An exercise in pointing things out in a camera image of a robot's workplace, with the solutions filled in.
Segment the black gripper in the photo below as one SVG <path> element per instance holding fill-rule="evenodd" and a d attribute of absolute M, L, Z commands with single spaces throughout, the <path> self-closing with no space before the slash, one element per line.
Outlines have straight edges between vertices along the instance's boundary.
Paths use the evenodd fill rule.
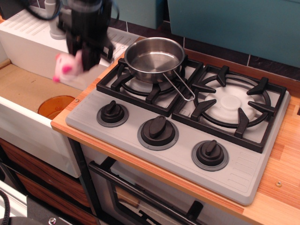
<path fill-rule="evenodd" d="M 68 52 L 76 55 L 82 50 L 84 71 L 98 65 L 101 58 L 113 61 L 115 47 L 107 35 L 111 11 L 112 7 L 100 7 L 94 12 L 71 9 L 59 15 L 58 28 L 66 33 Z"/>

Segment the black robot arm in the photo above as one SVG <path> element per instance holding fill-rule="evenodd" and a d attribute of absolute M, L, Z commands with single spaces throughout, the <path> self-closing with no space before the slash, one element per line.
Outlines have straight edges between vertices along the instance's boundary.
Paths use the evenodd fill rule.
<path fill-rule="evenodd" d="M 27 0 L 19 2 L 37 19 L 49 22 L 58 19 L 55 27 L 66 34 L 69 54 L 75 56 L 78 51 L 81 52 L 84 71 L 99 64 L 101 58 L 109 63 L 113 61 L 115 47 L 107 34 L 112 8 L 117 13 L 116 20 L 120 15 L 113 0 L 69 0 L 70 11 L 63 9 L 61 0 L 55 0 L 54 12 L 46 17 L 30 8 Z"/>

